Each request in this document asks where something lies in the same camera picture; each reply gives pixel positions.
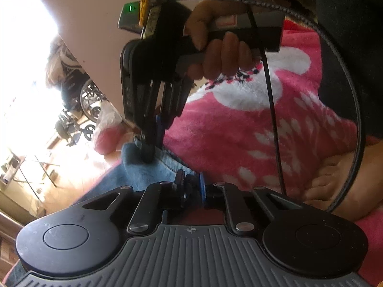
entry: pink blanket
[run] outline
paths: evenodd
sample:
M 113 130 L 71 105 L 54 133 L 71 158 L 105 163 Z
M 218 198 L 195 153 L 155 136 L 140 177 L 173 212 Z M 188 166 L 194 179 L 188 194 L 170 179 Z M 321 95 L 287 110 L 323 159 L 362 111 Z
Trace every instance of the pink blanket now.
M 297 197 L 324 158 L 353 150 L 356 128 L 318 98 L 321 54 L 315 32 L 286 21 L 281 50 L 269 53 L 268 62 L 285 182 L 288 194 Z M 278 191 L 262 64 L 235 77 L 220 76 L 190 96 L 164 145 L 214 181 Z M 369 240 L 359 273 L 372 285 L 383 280 L 382 222 L 383 211 L 377 209 L 357 223 Z

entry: metal screw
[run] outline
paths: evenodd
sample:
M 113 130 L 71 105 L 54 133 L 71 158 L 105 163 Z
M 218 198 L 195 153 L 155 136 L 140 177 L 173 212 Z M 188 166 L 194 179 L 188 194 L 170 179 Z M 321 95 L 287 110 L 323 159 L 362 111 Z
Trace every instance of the metal screw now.
M 146 223 L 139 222 L 132 224 L 129 229 L 134 233 L 142 233 L 149 229 L 149 226 Z
M 250 222 L 240 222 L 240 223 L 237 223 L 236 229 L 237 231 L 241 231 L 241 232 L 249 232 L 254 230 L 254 224 Z

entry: black cable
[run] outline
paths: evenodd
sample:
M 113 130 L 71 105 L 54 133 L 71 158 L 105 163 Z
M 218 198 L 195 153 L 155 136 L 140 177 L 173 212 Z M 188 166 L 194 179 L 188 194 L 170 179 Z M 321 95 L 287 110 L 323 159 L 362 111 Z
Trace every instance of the black cable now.
M 269 97 L 269 105 L 270 105 L 271 125 L 272 125 L 272 128 L 273 128 L 273 138 L 274 138 L 274 148 L 275 148 L 275 160 L 276 160 L 276 169 L 278 171 L 279 186 L 281 188 L 282 194 L 283 195 L 287 195 L 286 186 L 285 186 L 285 180 L 283 178 L 281 154 L 280 154 L 280 150 L 279 150 L 278 126 L 276 124 L 276 114 L 275 114 L 273 90 L 272 90 L 272 87 L 271 87 L 269 64 L 267 63 L 265 47 L 263 45 L 262 38 L 259 35 L 258 26 L 257 26 L 257 23 L 255 21 L 254 14 L 253 14 L 253 11 L 251 9 L 251 6 L 249 4 L 246 4 L 246 13 L 248 14 L 248 18 L 250 20 L 251 26 L 254 28 L 255 39 L 258 40 L 259 51 L 260 51 L 262 63 L 263 63 L 263 66 L 264 66 L 265 80 L 266 80 L 266 87 L 267 87 L 267 95 Z
M 327 34 L 327 32 L 318 26 L 316 23 L 314 23 L 312 20 L 308 19 L 306 16 L 300 14 L 299 12 L 296 12 L 295 10 L 289 9 L 287 7 L 276 5 L 273 3 L 267 3 L 267 2 L 261 2 L 261 1 L 255 1 L 255 0 L 219 0 L 219 1 L 226 1 L 226 2 L 236 2 L 236 3 L 244 3 L 244 4 L 251 4 L 259 7 L 265 7 L 269 9 L 274 9 L 277 11 L 284 12 L 298 20 L 300 20 L 305 25 L 311 27 L 318 35 L 323 39 L 323 41 L 328 45 L 328 47 L 331 49 L 331 51 L 334 53 L 334 56 L 338 60 L 346 78 L 347 82 L 350 86 L 352 98 L 354 100 L 355 105 L 355 112 L 356 112 L 356 124 L 357 124 L 357 147 L 355 150 L 354 159 L 352 162 L 352 166 L 350 168 L 350 172 L 347 176 L 346 182 L 343 185 L 342 189 L 334 199 L 334 201 L 331 203 L 331 205 L 326 209 L 327 212 L 332 212 L 336 207 L 339 206 L 339 204 L 343 201 L 343 199 L 346 197 L 348 191 L 350 190 L 352 184 L 354 183 L 355 177 L 357 176 L 359 167 L 361 165 L 361 160 L 363 158 L 363 152 L 364 152 L 364 146 L 365 146 L 365 133 L 364 133 L 364 126 L 362 123 L 362 115 L 361 115 L 361 105 L 359 102 L 358 92 L 355 87 L 354 81 L 352 80 L 351 74 L 349 72 L 349 69 L 347 68 L 346 63 L 344 62 L 340 52 L 334 45 L 334 42 L 331 40 L 331 37 Z

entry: toe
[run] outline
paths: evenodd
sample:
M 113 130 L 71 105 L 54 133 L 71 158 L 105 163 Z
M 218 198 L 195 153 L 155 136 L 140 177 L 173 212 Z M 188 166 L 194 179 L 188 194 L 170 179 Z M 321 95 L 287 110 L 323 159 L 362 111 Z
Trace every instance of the toe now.
M 322 162 L 322 166 L 334 166 L 336 164 L 338 164 L 340 162 L 340 160 L 342 159 L 342 155 L 334 155 L 334 156 L 330 156 L 329 158 L 326 158 L 323 160 Z
M 331 176 L 319 176 L 315 179 L 313 179 L 313 181 L 311 182 L 311 187 L 312 188 L 315 188 L 315 187 L 323 187 L 329 183 L 331 183 L 332 181 L 332 177 Z
M 303 194 L 303 200 L 330 200 L 333 191 L 330 184 L 322 187 L 307 189 Z
M 330 206 L 331 201 L 330 200 L 326 200 L 326 201 L 323 201 L 323 200 L 308 200 L 308 201 L 305 201 L 305 203 L 307 205 L 313 206 L 315 208 L 318 208 L 318 209 L 321 209 L 321 210 L 326 210 Z
M 337 166 L 332 166 L 328 165 L 325 167 L 322 167 L 318 170 L 318 175 L 323 176 L 323 175 L 332 175 L 338 170 Z

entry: bare foot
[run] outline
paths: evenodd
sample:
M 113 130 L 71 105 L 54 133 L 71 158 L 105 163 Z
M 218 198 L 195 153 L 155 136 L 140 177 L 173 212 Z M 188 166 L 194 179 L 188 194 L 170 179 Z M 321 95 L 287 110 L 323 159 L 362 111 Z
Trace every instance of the bare foot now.
M 306 204 L 325 210 L 335 199 L 349 173 L 354 153 L 323 161 L 317 177 L 305 191 Z M 383 200 L 383 141 L 366 146 L 356 180 L 334 214 L 350 221 L 367 215 Z

